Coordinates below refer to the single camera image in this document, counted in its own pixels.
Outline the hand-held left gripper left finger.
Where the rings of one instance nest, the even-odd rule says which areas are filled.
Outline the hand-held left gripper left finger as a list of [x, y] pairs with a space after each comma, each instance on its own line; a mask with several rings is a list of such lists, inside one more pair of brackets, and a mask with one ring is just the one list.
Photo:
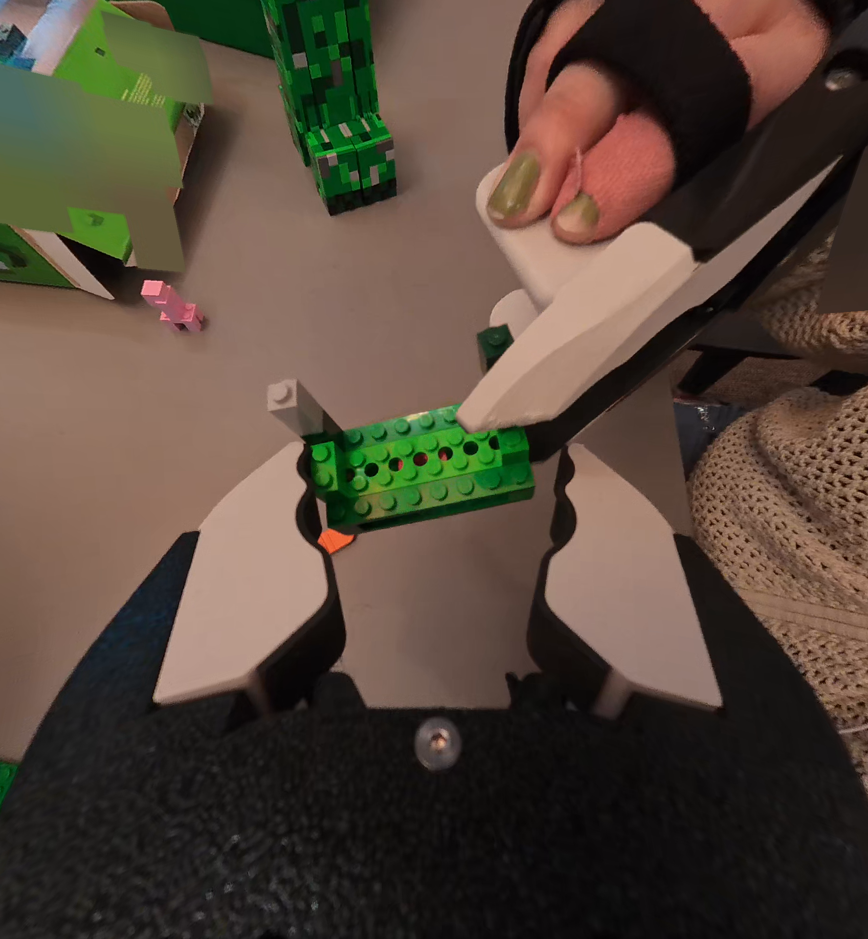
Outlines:
[[160, 706], [244, 693], [292, 710], [340, 659], [346, 627], [320, 519], [290, 443], [200, 527], [154, 690]]

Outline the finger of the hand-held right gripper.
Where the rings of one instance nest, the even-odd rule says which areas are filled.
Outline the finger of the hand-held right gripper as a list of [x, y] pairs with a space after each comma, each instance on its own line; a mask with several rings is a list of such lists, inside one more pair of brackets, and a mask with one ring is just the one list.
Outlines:
[[560, 416], [676, 317], [729, 284], [816, 192], [822, 170], [709, 261], [651, 222], [624, 230], [564, 285], [464, 400], [472, 432]]
[[707, 314], [684, 313], [619, 366], [606, 367], [577, 400], [553, 419], [528, 426], [531, 463], [544, 463], [602, 415], [639, 390], [707, 327]]

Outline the pink lego pig figure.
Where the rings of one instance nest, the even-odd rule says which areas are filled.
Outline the pink lego pig figure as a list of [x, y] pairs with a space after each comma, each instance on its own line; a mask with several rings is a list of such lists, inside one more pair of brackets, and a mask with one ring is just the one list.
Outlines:
[[161, 280], [146, 280], [141, 296], [158, 310], [159, 322], [175, 333], [200, 333], [205, 326], [205, 316], [199, 307], [182, 299], [178, 291]]

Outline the person's right hand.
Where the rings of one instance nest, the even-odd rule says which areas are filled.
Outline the person's right hand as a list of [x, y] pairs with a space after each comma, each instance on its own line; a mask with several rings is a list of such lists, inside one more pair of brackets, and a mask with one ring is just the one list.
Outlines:
[[831, 41], [819, 2], [533, 2], [493, 224], [605, 241], [775, 111]]

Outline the green lego creeper figure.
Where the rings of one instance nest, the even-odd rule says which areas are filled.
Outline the green lego creeper figure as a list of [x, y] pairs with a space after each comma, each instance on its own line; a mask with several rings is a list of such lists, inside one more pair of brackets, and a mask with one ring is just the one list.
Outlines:
[[335, 216], [397, 194], [367, 1], [263, 1], [291, 136]]

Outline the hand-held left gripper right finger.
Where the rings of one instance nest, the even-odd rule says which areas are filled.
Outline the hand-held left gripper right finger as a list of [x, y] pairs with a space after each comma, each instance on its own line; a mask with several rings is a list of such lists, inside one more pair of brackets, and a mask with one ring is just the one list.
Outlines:
[[581, 444], [559, 457], [552, 546], [527, 630], [533, 662], [580, 710], [615, 719], [634, 696], [723, 705], [675, 533]]

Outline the green lego set box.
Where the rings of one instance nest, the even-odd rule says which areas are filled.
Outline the green lego set box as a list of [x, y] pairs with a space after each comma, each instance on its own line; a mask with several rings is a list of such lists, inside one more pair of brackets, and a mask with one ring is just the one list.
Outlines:
[[101, 263], [182, 271], [174, 206], [211, 101], [158, 2], [0, 2], [0, 281], [112, 299]]

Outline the person's right forearm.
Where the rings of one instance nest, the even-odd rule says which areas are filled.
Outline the person's right forearm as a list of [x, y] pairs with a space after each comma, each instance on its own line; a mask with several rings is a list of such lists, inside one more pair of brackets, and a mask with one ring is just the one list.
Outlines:
[[819, 298], [835, 234], [746, 304], [787, 352], [830, 370], [868, 376], [868, 310], [821, 313]]

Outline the green lego assembly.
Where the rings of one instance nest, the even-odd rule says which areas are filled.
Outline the green lego assembly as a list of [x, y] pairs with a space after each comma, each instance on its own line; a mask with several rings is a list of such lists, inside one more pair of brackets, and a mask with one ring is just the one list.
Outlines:
[[341, 428], [296, 379], [267, 387], [267, 410], [308, 452], [330, 527], [359, 534], [531, 499], [524, 429], [465, 429], [459, 405]]

